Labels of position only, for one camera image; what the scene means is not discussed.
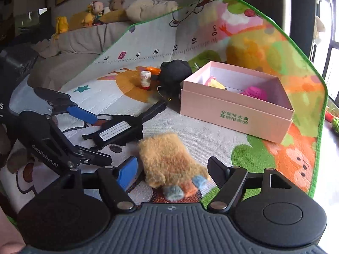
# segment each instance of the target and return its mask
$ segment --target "ribbed gray panel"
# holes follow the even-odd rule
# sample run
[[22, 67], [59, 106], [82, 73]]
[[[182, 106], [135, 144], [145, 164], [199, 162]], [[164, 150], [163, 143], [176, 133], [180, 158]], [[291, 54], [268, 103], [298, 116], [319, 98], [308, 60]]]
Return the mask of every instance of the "ribbed gray panel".
[[119, 215], [108, 230], [87, 246], [46, 252], [26, 247], [22, 254], [325, 254], [317, 246], [279, 251], [242, 237], [229, 218], [211, 214], [200, 203], [145, 203], [137, 212]]

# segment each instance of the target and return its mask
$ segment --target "green mat border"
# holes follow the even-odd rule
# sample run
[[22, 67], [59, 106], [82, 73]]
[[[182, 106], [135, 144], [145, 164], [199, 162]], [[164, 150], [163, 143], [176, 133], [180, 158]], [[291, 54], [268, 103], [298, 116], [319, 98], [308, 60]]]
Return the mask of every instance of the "green mat border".
[[[246, 5], [248, 8], [254, 10], [258, 15], [260, 15], [261, 18], [265, 19], [266, 21], [268, 21], [270, 24], [272, 24], [282, 35], [285, 36], [285, 38], [288, 40], [288, 42], [297, 50], [297, 52], [301, 55], [301, 57], [307, 61], [307, 64], [311, 67], [311, 69], [313, 69], [313, 71], [316, 73], [316, 75], [318, 76], [318, 78], [320, 79], [320, 81], [322, 82], [324, 88], [325, 88], [325, 97], [324, 97], [324, 103], [322, 106], [322, 110], [321, 110], [321, 115], [320, 115], [320, 122], [319, 122], [319, 127], [318, 127], [318, 137], [317, 137], [317, 146], [316, 146], [316, 160], [315, 160], [315, 164], [314, 164], [314, 169], [313, 169], [313, 177], [312, 177], [312, 181], [311, 181], [311, 186], [310, 189], [308, 191], [308, 195], [313, 198], [314, 196], [314, 192], [316, 189], [316, 184], [317, 184], [317, 178], [318, 178], [318, 170], [319, 170], [319, 158], [320, 158], [320, 144], [321, 144], [321, 135], [322, 135], [322, 128], [324, 125], [324, 120], [325, 120], [325, 109], [326, 109], [326, 105], [327, 105], [327, 99], [328, 99], [328, 90], [327, 90], [327, 86], [325, 84], [325, 81], [323, 79], [323, 77], [318, 73], [318, 71], [315, 69], [315, 67], [313, 66], [313, 64], [311, 63], [311, 61], [308, 59], [308, 57], [301, 51], [301, 49], [296, 45], [296, 43], [294, 43], [294, 41], [269, 17], [267, 17], [265, 14], [263, 14], [260, 10], [256, 9], [255, 7], [253, 7], [252, 5], [248, 4], [247, 2], [243, 1], [243, 0], [236, 0], [238, 2], [243, 3], [244, 5]], [[144, 22], [139, 22], [139, 23], [135, 23], [130, 25], [126, 31], [109, 47], [111, 48], [116, 42], [118, 42], [128, 31], [130, 28], [132, 28], [133, 26], [142, 24], [142, 23], [147, 23], [150, 22], [152, 20], [156, 20], [159, 19], [163, 16], [169, 15], [169, 14], [173, 14], [173, 12], [169, 12], [167, 14], [164, 14], [162, 16], [159, 16], [157, 18], [151, 19], [151, 20], [147, 20]]]

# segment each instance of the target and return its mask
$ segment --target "open box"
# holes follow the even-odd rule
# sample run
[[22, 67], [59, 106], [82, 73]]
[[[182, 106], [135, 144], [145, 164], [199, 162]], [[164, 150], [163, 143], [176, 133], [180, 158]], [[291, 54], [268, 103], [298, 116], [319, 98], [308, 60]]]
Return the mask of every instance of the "open box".
[[[227, 90], [204, 85], [210, 76]], [[265, 90], [267, 102], [241, 94], [250, 86]], [[278, 77], [209, 62], [183, 81], [180, 113], [281, 143], [294, 110]]]

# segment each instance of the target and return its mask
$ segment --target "white floor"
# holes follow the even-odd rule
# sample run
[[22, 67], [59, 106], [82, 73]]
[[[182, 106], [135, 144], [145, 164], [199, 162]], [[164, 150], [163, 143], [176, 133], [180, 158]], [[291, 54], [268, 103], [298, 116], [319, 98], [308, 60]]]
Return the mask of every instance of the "white floor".
[[328, 254], [338, 253], [339, 234], [339, 137], [325, 121], [321, 137], [318, 181], [314, 200], [327, 214], [327, 227], [319, 246]]

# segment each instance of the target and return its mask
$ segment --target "black luggage tag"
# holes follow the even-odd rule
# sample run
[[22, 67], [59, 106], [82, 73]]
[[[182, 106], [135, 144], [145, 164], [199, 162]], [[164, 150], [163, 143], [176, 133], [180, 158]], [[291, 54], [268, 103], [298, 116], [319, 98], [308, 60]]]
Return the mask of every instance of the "black luggage tag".
[[144, 138], [143, 123], [161, 113], [167, 107], [166, 101], [159, 101], [139, 116], [113, 115], [112, 119], [102, 124], [101, 129], [89, 135], [82, 135], [83, 139], [92, 139], [96, 146], [93, 151], [102, 150], [106, 145], [116, 144], [125, 146], [128, 142]]

